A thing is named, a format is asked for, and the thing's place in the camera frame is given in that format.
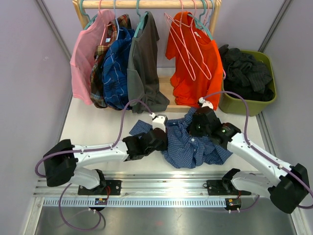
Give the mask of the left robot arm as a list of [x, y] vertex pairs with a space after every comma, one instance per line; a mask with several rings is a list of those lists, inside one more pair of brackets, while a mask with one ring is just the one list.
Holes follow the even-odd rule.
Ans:
[[125, 137], [116, 145], [73, 145], [71, 140], [65, 139], [43, 157], [46, 184], [48, 187], [75, 184], [100, 195], [107, 186], [104, 173], [87, 169], [88, 165], [141, 160], [155, 151], [166, 150], [167, 146], [167, 132], [160, 128]]

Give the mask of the blue small-check shirt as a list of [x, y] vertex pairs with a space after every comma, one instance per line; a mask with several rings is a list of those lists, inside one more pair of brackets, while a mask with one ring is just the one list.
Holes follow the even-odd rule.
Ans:
[[175, 168], [193, 169], [203, 163], [223, 165], [232, 152], [213, 144], [208, 137], [189, 135], [187, 128], [195, 111], [190, 108], [183, 118], [167, 120], [168, 148], [161, 154]]

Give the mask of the dark pinstriped shirt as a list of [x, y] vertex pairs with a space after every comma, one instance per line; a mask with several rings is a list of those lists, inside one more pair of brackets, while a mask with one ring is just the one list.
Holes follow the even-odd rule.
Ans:
[[255, 92], [264, 93], [272, 76], [263, 62], [228, 45], [221, 46], [219, 53], [226, 73], [225, 80], [242, 87], [251, 86]]

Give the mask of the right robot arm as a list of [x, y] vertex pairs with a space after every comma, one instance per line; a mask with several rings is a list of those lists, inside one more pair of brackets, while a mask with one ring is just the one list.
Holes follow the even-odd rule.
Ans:
[[254, 166], [261, 176], [239, 169], [230, 170], [222, 181], [223, 191], [249, 191], [270, 199], [284, 213], [291, 214], [311, 193], [307, 169], [278, 159], [250, 142], [245, 133], [231, 123], [221, 123], [209, 107], [197, 109], [190, 125], [195, 137], [209, 137], [215, 144], [241, 157]]

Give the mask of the pink wire hanger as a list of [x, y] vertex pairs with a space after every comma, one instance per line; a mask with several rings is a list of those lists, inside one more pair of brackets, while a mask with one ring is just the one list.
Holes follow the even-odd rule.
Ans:
[[[192, 80], [193, 80], [193, 81], [196, 80], [196, 74], [195, 74], [194, 68], [193, 68], [193, 66], [192, 66], [192, 64], [191, 64], [190, 58], [193, 59], [194, 63], [199, 67], [200, 71], [203, 73], [203, 75], [206, 77], [206, 79], [207, 79], [207, 80], [210, 80], [210, 79], [212, 78], [212, 74], [211, 74], [211, 72], [210, 72], [210, 70], [209, 70], [207, 64], [204, 62], [203, 54], [202, 54], [202, 52], [201, 52], [201, 49], [200, 49], [200, 46], [199, 46], [199, 44], [198, 44], [198, 41], [197, 41], [197, 39], [196, 39], [196, 37], [195, 37], [195, 34], [194, 34], [193, 30], [192, 30], [194, 20], [191, 21], [191, 24], [190, 24], [190, 25], [187, 25], [187, 24], [182, 23], [181, 20], [182, 20], [182, 16], [183, 16], [183, 2], [182, 2], [181, 0], [180, 0], [180, 4], [181, 4], [181, 9], [182, 9], [182, 12], [181, 12], [181, 15], [180, 15], [180, 20], [178, 21], [178, 20], [176, 20], [176, 19], [172, 19], [172, 23], [174, 23], [174, 24], [178, 27], [178, 29], [179, 29], [179, 31], [180, 31], [180, 36], [173, 30], [173, 27], [171, 27], [172, 29], [170, 29], [170, 34], [171, 34], [171, 36], [172, 36], [172, 38], [173, 38], [173, 42], [175, 43], [175, 45], [176, 45], [176, 47], [177, 47], [177, 50], [178, 50], [178, 52], [179, 52], [179, 54], [180, 54], [180, 57], [182, 58], [182, 61], [183, 61], [184, 65], [185, 65], [187, 71], [189, 72], [189, 75], [191, 76]], [[184, 34], [183, 34], [183, 31], [182, 31], [182, 26], [186, 26], [187, 28], [191, 28], [190, 31], [191, 31], [191, 34], [192, 34], [192, 36], [193, 36], [193, 38], [194, 38], [194, 44], [197, 46], [198, 51], [199, 51], [199, 54], [200, 54], [200, 56], [201, 56], [201, 63], [202, 63], [202, 65], [206, 68], [207, 72], [209, 73], [209, 76], [208, 76], [208, 75], [206, 74], [206, 72], [202, 69], [202, 66], [198, 64], [197, 60], [193, 57], [192, 53], [188, 50], [186, 41], [185, 41], [185, 39], [184, 39]], [[178, 48], [178, 46], [177, 46], [177, 44], [176, 44], [176, 40], [174, 39], [174, 36], [172, 35], [172, 32], [175, 32], [175, 33], [176, 33], [177, 39], [180, 40], [180, 42], [182, 43], [183, 48], [184, 48], [185, 51], [186, 51], [187, 58], [188, 58], [188, 63], [189, 63], [189, 67], [190, 67], [192, 73], [190, 72], [189, 67], [187, 66], [187, 64], [186, 64], [186, 62], [185, 62], [185, 60], [184, 60], [184, 58], [183, 58], [183, 56], [182, 56], [182, 54], [181, 54], [181, 52], [180, 52], [180, 49]]]

